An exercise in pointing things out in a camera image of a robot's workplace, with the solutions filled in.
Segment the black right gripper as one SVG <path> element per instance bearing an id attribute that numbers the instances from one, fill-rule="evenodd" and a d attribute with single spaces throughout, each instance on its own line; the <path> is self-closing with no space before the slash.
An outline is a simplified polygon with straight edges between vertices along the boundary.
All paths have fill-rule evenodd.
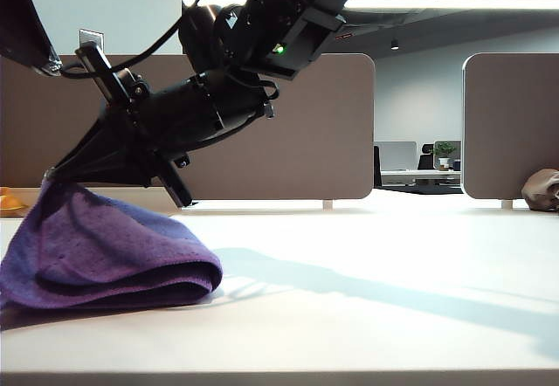
<path id="1" fill-rule="evenodd" d="M 248 80 L 221 69 L 151 92 L 131 72 L 111 72 L 93 42 L 76 54 L 107 100 L 104 111 L 46 179 L 148 187 L 158 178 L 177 207 L 192 196 L 178 171 L 188 153 L 236 134 L 260 117 L 274 116 L 272 96 L 257 74 Z"/>

